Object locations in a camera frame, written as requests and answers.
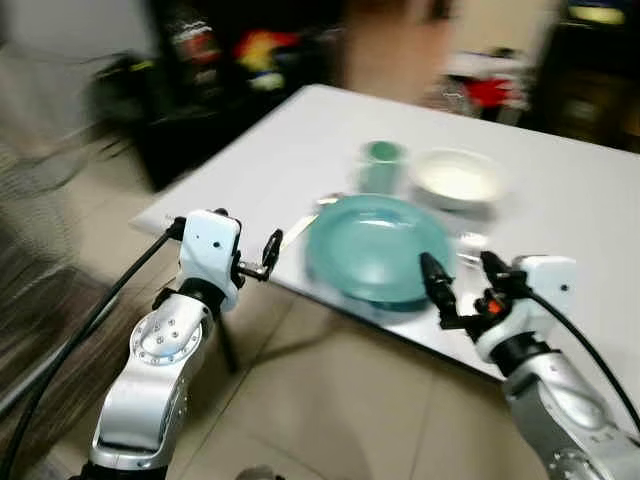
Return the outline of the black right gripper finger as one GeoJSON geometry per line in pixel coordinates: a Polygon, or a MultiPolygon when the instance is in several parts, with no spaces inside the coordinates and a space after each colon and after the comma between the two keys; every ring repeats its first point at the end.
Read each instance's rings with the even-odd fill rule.
{"type": "Polygon", "coordinates": [[[515,291],[516,275],[511,266],[504,262],[497,253],[481,252],[481,265],[486,279],[489,280],[490,287],[494,291],[506,292],[515,291]]]}
{"type": "Polygon", "coordinates": [[[425,296],[440,311],[453,310],[453,278],[430,253],[421,253],[420,270],[425,296]]]}

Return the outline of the teal round plate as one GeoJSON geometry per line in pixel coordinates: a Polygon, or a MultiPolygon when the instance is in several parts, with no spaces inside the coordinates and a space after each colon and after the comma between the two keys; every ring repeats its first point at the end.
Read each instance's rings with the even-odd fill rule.
{"type": "Polygon", "coordinates": [[[348,297],[406,305],[424,301],[420,256],[456,276],[448,230],[425,210],[387,195],[349,195],[326,206],[303,242],[308,274],[348,297]]]}

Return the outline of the black table leg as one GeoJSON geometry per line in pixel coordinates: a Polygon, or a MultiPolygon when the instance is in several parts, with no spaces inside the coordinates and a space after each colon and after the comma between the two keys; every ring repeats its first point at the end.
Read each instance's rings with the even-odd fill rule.
{"type": "Polygon", "coordinates": [[[221,357],[224,358],[225,366],[229,374],[237,374],[241,370],[241,361],[234,343],[233,335],[230,334],[230,329],[227,324],[227,320],[221,312],[215,311],[212,315],[212,325],[218,330],[218,337],[220,340],[220,352],[221,357]]]}

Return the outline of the white ribbed bowl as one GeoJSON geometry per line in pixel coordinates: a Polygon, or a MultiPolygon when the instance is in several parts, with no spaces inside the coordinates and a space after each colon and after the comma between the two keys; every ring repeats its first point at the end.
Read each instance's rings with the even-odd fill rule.
{"type": "Polygon", "coordinates": [[[406,166],[416,195],[436,209],[483,209],[511,192],[502,165],[461,148],[431,148],[411,156],[406,166]]]}

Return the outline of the black cabinet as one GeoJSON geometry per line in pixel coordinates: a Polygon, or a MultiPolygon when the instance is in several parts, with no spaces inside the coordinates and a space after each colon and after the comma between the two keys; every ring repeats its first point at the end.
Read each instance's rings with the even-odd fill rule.
{"type": "Polygon", "coordinates": [[[159,87],[134,129],[148,180],[163,189],[204,164],[308,84],[340,82],[346,0],[136,0],[154,36],[159,87]],[[284,35],[266,58],[282,86],[241,60],[251,35],[284,35]]]}

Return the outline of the green cup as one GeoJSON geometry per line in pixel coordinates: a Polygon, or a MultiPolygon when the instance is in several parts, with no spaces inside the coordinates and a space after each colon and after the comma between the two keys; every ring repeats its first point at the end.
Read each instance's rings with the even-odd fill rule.
{"type": "Polygon", "coordinates": [[[361,148],[357,191],[362,195],[396,195],[407,150],[401,143],[372,141],[361,148]]]}

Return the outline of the red and yellow toy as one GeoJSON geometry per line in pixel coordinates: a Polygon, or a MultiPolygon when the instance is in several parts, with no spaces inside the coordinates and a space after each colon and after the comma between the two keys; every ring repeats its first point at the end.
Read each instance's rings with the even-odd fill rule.
{"type": "Polygon", "coordinates": [[[234,55],[241,67],[247,70],[248,84],[252,90],[273,91],[285,86],[285,78],[274,60],[276,50],[293,47],[300,41],[294,33],[275,32],[269,29],[251,29],[244,33],[236,45],[234,55]]]}

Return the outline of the shiny patterned bag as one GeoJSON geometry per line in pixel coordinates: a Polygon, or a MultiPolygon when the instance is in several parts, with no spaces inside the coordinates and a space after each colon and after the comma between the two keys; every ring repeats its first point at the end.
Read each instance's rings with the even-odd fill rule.
{"type": "Polygon", "coordinates": [[[471,116],[471,102],[468,100],[465,87],[457,84],[438,84],[426,93],[422,105],[426,108],[444,111],[461,116],[471,116]]]}

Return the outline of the red cloth item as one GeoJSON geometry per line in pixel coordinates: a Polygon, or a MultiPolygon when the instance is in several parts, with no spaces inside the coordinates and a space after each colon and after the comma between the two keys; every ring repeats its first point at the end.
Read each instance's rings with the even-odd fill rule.
{"type": "Polygon", "coordinates": [[[508,74],[463,79],[463,91],[468,101],[480,110],[517,108],[525,104],[524,87],[520,78],[508,74]]]}

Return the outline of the grey robot leg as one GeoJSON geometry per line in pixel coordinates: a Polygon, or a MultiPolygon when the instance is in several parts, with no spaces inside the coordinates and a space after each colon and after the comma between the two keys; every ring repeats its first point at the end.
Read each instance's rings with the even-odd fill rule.
{"type": "Polygon", "coordinates": [[[234,480],[287,480],[270,465],[255,465],[243,468],[234,480]]]}

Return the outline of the white storage rack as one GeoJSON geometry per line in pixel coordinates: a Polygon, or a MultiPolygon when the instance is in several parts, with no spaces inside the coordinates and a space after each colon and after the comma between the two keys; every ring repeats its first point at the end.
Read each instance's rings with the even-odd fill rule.
{"type": "Polygon", "coordinates": [[[522,108],[493,108],[480,110],[471,104],[472,116],[480,116],[493,122],[511,123],[515,118],[530,109],[530,88],[532,86],[532,67],[521,51],[499,47],[490,52],[454,52],[445,63],[444,84],[457,84],[471,77],[488,77],[494,74],[508,74],[520,78],[525,92],[525,104],[522,108]]]}

